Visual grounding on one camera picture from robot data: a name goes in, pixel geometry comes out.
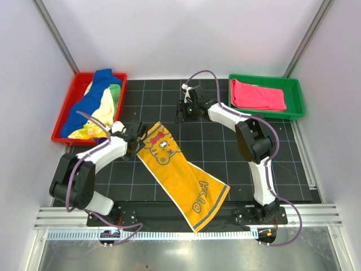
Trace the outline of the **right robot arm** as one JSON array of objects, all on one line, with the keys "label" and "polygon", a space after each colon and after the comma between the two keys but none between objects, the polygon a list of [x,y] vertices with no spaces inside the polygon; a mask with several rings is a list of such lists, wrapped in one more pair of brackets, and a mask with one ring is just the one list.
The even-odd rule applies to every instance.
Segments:
[{"label": "right robot arm", "polygon": [[272,155],[277,150],[277,134],[264,119],[238,112],[207,96],[199,85],[183,84],[184,98],[177,103],[176,121],[194,121],[199,117],[219,123],[236,134],[240,155],[248,162],[254,185],[253,216],[266,224],[279,208],[271,173]]}]

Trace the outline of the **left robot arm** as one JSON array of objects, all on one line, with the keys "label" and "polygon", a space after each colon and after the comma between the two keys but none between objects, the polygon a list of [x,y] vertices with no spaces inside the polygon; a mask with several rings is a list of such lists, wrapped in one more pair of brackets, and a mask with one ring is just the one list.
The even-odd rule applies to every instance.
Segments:
[{"label": "left robot arm", "polygon": [[140,121],[133,121],[127,126],[118,121],[102,143],[85,152],[64,154],[52,179],[50,195],[63,202],[69,212],[84,210],[107,226],[119,224],[119,204],[95,191],[95,177],[117,159],[133,159],[144,148],[147,132],[147,125]]}]

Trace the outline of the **yellow and blue towel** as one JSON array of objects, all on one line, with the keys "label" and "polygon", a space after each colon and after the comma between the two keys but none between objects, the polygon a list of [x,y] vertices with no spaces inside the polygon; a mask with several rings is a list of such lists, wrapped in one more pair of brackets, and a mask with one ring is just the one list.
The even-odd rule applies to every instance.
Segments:
[{"label": "yellow and blue towel", "polygon": [[220,210],[229,185],[187,161],[160,122],[148,131],[138,158],[180,210],[191,230],[203,230]]}]

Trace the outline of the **pink towel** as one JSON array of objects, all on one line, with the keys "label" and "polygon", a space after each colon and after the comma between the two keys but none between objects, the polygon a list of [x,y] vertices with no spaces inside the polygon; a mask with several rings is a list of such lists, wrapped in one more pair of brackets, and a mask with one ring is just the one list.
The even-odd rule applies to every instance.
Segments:
[{"label": "pink towel", "polygon": [[284,92],[281,89],[265,88],[232,79],[230,91],[231,104],[237,108],[276,112],[287,109]]}]

